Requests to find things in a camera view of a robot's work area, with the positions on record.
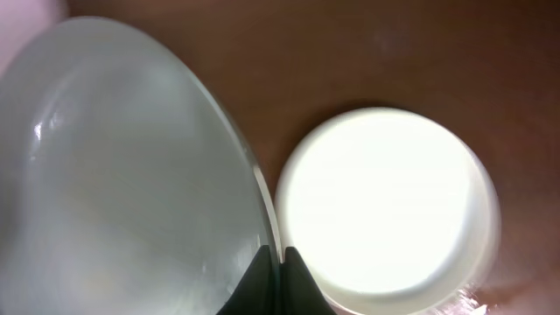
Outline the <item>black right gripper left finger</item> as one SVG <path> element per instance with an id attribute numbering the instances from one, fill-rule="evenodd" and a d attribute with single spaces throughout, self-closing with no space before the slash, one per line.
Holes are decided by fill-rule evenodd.
<path id="1" fill-rule="evenodd" d="M 276 275 L 270 247 L 263 245 L 217 315 L 273 315 L 276 299 Z"/>

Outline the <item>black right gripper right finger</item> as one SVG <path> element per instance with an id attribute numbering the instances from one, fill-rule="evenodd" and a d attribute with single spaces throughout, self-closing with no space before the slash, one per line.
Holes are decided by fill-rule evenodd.
<path id="1" fill-rule="evenodd" d="M 284 251 L 281 300 L 283 315 L 336 315 L 294 247 Z"/>

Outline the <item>cream white plate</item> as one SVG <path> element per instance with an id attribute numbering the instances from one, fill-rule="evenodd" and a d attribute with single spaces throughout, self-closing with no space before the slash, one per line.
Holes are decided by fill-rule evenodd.
<path id="1" fill-rule="evenodd" d="M 276 187 L 284 250 L 341 314 L 469 314 L 501 234 L 498 197 L 444 126 L 360 108 L 313 129 Z"/>

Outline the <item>light grey plate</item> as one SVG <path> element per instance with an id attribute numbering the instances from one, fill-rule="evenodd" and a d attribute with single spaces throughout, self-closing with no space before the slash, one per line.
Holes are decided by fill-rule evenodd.
<path id="1" fill-rule="evenodd" d="M 193 72 L 79 17 L 1 80 L 1 312 L 217 314 L 278 239 L 260 169 Z"/>

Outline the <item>pink plate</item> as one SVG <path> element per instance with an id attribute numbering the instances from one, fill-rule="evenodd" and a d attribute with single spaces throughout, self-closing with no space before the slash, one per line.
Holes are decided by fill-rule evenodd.
<path id="1" fill-rule="evenodd" d="M 1 0 L 1 73 L 30 40 L 66 17 L 64 0 Z"/>

